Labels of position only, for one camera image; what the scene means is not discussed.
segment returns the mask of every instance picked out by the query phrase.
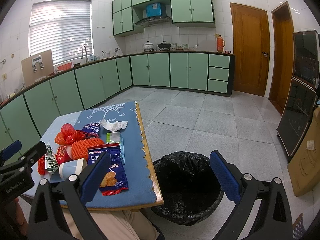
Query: blue box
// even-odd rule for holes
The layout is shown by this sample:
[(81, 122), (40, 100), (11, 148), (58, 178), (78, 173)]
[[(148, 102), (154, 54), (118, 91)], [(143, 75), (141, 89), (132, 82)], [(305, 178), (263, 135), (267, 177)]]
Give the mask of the blue box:
[(167, 12), (165, 10), (165, 5), (161, 3), (153, 3), (147, 5), (147, 17), (151, 16), (166, 16)]

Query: thermos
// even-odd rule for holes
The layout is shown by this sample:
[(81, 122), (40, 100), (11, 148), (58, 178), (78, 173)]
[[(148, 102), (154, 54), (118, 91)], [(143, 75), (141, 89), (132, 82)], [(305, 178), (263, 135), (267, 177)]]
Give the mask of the thermos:
[(223, 53), (223, 47), (225, 45), (226, 45), (225, 41), (223, 40), (221, 35), (219, 35), (219, 37), (217, 38), (217, 51), (220, 53)]

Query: hand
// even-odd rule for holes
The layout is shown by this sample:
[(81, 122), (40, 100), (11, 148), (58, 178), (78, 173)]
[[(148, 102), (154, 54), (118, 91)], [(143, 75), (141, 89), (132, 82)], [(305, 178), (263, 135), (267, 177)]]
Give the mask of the hand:
[(26, 221), (26, 218), (24, 217), (23, 211), (18, 202), (19, 199), (15, 198), (14, 203), (16, 204), (16, 222), (18, 224), (20, 233), (23, 236), (26, 236), (28, 231), (28, 222)]

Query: cardboard box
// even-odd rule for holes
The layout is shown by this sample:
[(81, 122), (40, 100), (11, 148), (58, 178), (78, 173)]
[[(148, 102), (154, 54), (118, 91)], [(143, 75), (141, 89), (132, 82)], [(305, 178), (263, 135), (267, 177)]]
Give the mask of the cardboard box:
[(320, 107), (313, 112), (311, 125), (288, 165), (294, 195), (299, 197), (320, 181)]

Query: blue gripper pad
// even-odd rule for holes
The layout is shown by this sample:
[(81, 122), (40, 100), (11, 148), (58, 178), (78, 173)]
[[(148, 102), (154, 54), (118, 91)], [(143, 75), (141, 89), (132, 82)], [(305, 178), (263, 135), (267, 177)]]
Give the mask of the blue gripper pad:
[(106, 167), (110, 167), (111, 157), (109, 151), (105, 151), (104, 154), (100, 155), (98, 161), (94, 165), (89, 165), (84, 168), (93, 169), (88, 175), (87, 179), (82, 184), (80, 201), (83, 205), (87, 202), (92, 201), (93, 197), (96, 195), (100, 183), (102, 182), (104, 176), (106, 175)]
[(228, 199), (237, 204), (241, 199), (240, 186), (223, 160), (215, 151), (210, 154), (210, 166)]

